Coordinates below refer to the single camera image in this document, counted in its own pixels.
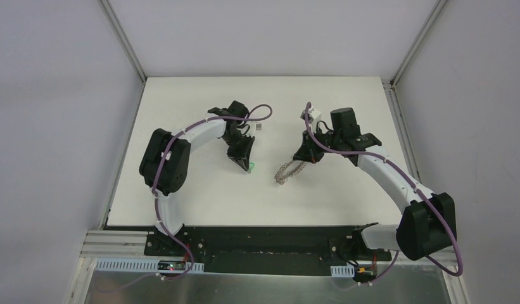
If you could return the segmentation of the metal disc with key rings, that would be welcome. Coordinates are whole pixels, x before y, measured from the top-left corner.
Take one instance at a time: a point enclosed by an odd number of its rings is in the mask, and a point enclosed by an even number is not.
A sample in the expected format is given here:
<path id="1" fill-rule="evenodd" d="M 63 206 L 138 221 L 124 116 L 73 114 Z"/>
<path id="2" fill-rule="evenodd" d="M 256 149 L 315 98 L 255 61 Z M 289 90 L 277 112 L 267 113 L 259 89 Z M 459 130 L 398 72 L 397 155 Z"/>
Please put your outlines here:
<path id="1" fill-rule="evenodd" d="M 306 166 L 307 162 L 305 161 L 291 160 L 284 163 L 274 175 L 275 182 L 279 185 L 283 185 L 290 177 L 298 175 Z"/>

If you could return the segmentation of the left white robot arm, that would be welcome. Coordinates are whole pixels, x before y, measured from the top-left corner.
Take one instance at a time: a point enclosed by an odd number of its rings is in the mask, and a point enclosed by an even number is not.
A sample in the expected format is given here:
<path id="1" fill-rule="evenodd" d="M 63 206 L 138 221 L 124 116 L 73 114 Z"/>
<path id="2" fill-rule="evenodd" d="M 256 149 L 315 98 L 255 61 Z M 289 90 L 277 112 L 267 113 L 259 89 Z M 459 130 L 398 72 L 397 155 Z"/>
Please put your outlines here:
<path id="1" fill-rule="evenodd" d="M 184 248 L 184 239 L 177 234 L 184 223 L 173 195 L 186 181 L 191 153 L 214 139 L 222 139 L 227 145 L 228 159 L 245 172 L 250 171 L 254 112 L 233 101 L 227 108 L 210 109 L 203 119 L 178 132 L 161 128 L 153 131 L 139 173 L 154 196 L 155 226 L 164 234 L 160 248 L 167 255 L 177 256 Z"/>

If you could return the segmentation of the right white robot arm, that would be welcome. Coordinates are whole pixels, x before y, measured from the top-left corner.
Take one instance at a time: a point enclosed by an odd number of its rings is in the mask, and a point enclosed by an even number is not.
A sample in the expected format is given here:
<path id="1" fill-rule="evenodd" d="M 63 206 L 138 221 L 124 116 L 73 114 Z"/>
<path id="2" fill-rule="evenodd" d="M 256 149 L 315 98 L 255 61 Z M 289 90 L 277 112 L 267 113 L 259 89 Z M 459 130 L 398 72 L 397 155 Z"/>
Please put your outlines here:
<path id="1" fill-rule="evenodd" d="M 382 249 L 401 251 L 410 260 L 419 260 L 456 247 L 453 198 L 430 190 L 401 169 L 374 134 L 361 132 L 353 108 L 333 110 L 330 116 L 332 127 L 323 131 L 320 112 L 306 105 L 300 115 L 305 122 L 302 143 L 293 159 L 318 163 L 326 153 L 349 159 L 386 192 L 402 216 L 397 225 L 359 227 L 350 243 L 353 256 L 365 260 Z"/>

